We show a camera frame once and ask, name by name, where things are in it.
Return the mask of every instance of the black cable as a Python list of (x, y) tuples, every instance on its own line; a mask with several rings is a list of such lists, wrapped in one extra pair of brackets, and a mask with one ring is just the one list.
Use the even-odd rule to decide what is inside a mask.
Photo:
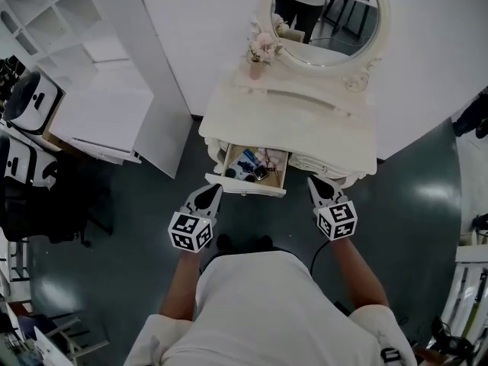
[(315, 259), (317, 259), (319, 252), (322, 251), (322, 249), (329, 243), (330, 243), (330, 240), (327, 240), (325, 243), (322, 244), (322, 246), (319, 249), (317, 249), (317, 252), (315, 252), (315, 255), (313, 256), (313, 259), (312, 259), (312, 264), (310, 265), (310, 276), (311, 277), (313, 276), (313, 265), (315, 265)]

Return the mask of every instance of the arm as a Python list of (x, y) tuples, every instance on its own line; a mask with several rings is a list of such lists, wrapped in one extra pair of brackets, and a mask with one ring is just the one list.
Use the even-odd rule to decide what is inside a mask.
[(366, 305), (389, 307), (383, 286), (351, 240), (349, 238), (339, 239), (332, 242), (331, 245), (355, 308), (359, 309)]
[(159, 314), (177, 320), (193, 320), (195, 293), (200, 277), (200, 254), (182, 251), (171, 286)]

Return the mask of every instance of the white wall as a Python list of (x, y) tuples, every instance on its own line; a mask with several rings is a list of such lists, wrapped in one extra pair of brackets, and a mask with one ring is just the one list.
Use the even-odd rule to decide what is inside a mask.
[[(192, 114), (246, 50), (257, 0), (144, 0)], [(371, 90), (386, 159), (488, 85), (488, 0), (390, 0), (392, 32)]]

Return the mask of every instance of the open drawer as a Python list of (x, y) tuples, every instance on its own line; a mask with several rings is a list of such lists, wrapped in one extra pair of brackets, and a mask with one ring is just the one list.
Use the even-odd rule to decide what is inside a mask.
[(258, 150), (258, 148), (253, 146), (237, 146), (229, 144), (226, 159), (223, 164), (222, 175), (218, 176), (206, 174), (205, 178), (208, 180), (208, 182), (219, 183), (222, 185), (225, 192), (233, 194), (260, 194), (269, 195), (271, 197), (283, 197), (287, 193), (287, 191), (283, 189), (283, 184), (284, 177), (287, 172), (288, 152), (284, 153), (282, 170), (277, 171), (278, 175), (276, 175), (274, 172), (269, 172), (268, 177), (260, 181), (256, 180), (254, 183), (226, 177), (226, 171), (229, 168), (229, 164), (237, 159), (245, 149), (250, 149), (253, 153)]

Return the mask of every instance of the white robot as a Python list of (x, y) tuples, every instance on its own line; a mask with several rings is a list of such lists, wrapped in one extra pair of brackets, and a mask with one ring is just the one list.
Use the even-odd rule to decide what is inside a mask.
[[(308, 185), (319, 229), (331, 241), (353, 235), (358, 216), (340, 186), (319, 175), (310, 176)], [(168, 233), (175, 248), (197, 253), (212, 240), (222, 192), (219, 184), (199, 188), (173, 214)]]

